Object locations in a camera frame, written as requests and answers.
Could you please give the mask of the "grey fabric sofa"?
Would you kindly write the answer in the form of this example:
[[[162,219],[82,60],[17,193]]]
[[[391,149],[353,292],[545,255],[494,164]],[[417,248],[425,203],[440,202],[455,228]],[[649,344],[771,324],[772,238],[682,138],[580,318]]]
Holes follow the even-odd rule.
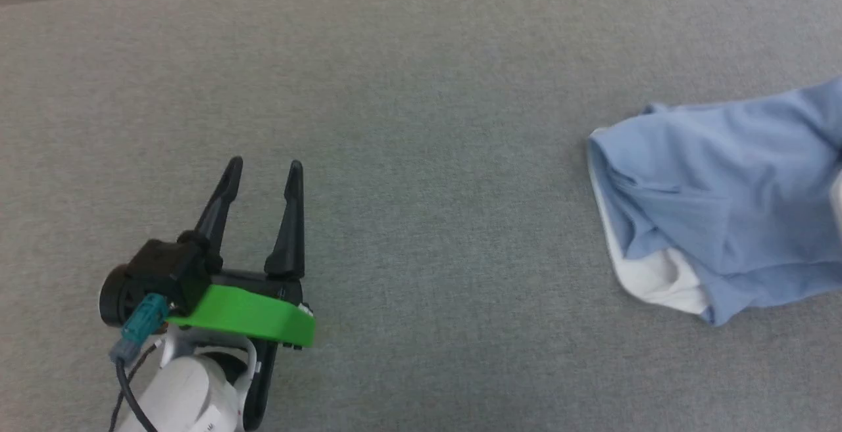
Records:
[[[0,7],[0,432],[105,432],[103,279],[192,228],[259,271],[305,169],[313,348],[261,432],[842,432],[842,294],[710,327],[620,288],[585,140],[842,74],[842,0]]]

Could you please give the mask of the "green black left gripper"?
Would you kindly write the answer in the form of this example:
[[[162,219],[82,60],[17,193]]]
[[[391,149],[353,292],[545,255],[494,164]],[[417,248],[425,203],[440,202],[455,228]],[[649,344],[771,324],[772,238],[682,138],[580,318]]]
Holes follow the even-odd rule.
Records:
[[[242,172],[243,157],[232,157],[193,229],[210,274],[222,270],[220,249]],[[313,344],[314,314],[297,281],[306,273],[303,174],[303,163],[292,160],[282,224],[264,263],[268,279],[224,271],[191,316],[170,321],[166,378],[187,387],[188,399],[199,399],[197,409],[176,408],[187,414],[187,431],[258,429],[268,404],[278,348],[302,349]]]

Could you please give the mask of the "light blue garment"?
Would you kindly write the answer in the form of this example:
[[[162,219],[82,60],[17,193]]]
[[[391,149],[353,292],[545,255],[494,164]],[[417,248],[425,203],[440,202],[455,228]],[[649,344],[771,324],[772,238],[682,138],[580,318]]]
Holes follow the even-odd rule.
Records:
[[[721,326],[842,291],[842,76],[712,105],[649,105],[587,138],[614,275]]]

